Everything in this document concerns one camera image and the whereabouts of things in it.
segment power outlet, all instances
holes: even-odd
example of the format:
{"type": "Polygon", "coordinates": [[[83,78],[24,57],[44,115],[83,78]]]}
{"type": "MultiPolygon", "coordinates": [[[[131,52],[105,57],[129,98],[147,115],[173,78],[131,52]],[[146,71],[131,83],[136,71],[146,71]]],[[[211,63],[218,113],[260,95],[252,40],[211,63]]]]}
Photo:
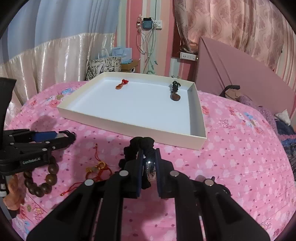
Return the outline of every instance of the power outlet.
{"type": "Polygon", "coordinates": [[[180,59],[186,59],[186,60],[192,60],[192,61],[197,61],[198,57],[195,54],[192,53],[180,53],[180,59]]]}
{"type": "Polygon", "coordinates": [[[156,28],[155,29],[162,29],[163,28],[163,21],[162,20],[155,20],[156,28]]]}

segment striped wallpaper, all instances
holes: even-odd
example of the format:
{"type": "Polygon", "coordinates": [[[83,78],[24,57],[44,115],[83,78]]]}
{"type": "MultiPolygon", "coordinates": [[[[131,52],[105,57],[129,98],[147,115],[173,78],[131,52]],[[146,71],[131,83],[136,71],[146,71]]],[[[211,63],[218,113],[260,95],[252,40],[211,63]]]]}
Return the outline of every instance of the striped wallpaper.
{"type": "Polygon", "coordinates": [[[136,22],[139,14],[163,21],[162,30],[156,30],[156,45],[151,57],[153,66],[149,64],[149,70],[156,75],[174,75],[193,81],[196,62],[171,57],[175,25],[172,0],[121,0],[115,45],[131,47],[133,59],[141,60],[137,72],[143,73],[146,59],[136,47],[136,22]]]}

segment cardboard box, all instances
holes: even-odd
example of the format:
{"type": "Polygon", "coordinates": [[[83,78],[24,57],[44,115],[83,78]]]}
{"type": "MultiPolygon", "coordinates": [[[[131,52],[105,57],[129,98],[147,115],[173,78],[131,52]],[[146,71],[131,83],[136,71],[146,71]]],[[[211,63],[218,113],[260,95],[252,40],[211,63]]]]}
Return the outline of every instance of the cardboard box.
{"type": "Polygon", "coordinates": [[[130,71],[132,68],[137,67],[139,63],[139,60],[133,60],[129,64],[122,64],[121,65],[121,70],[123,71],[130,71]]]}
{"type": "Polygon", "coordinates": [[[58,106],[62,117],[126,136],[200,149],[207,139],[195,83],[148,74],[106,72],[80,87],[58,106]],[[122,79],[129,81],[120,90],[122,79]],[[170,99],[172,82],[181,87],[170,99]]]}

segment white curtain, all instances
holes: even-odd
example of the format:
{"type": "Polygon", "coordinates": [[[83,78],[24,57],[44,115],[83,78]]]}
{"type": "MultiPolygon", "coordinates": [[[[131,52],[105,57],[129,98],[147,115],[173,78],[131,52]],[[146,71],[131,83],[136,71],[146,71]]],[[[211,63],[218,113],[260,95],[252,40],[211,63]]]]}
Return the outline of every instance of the white curtain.
{"type": "Polygon", "coordinates": [[[120,0],[29,0],[0,39],[0,76],[17,80],[5,126],[55,83],[83,81],[88,59],[111,50],[120,0]]]}

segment floral bedsheet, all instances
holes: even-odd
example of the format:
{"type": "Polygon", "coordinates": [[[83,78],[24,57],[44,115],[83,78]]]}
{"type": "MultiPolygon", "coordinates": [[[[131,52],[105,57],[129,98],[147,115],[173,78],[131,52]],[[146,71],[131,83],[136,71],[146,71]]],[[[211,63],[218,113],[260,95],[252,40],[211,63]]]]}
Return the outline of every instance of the floral bedsheet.
{"type": "MultiPolygon", "coordinates": [[[[123,148],[131,137],[86,126],[60,117],[57,105],[85,82],[56,84],[29,100],[10,129],[38,131],[69,130],[77,140],[66,150],[54,152],[59,164],[58,182],[49,195],[32,196],[25,187],[25,204],[13,219],[13,227],[24,239],[68,194],[72,184],[82,182],[87,167],[94,166],[93,147],[109,167],[118,170],[123,148]]],[[[262,115],[248,106],[208,93],[199,92],[207,141],[201,150],[189,150],[156,143],[163,159],[173,163],[191,179],[199,175],[216,177],[274,240],[296,209],[294,178],[284,149],[262,115]]],[[[47,167],[33,172],[37,184],[44,182],[47,167]]],[[[155,184],[142,190],[137,200],[124,200],[122,240],[176,240],[174,200],[158,198],[155,184]]]]}

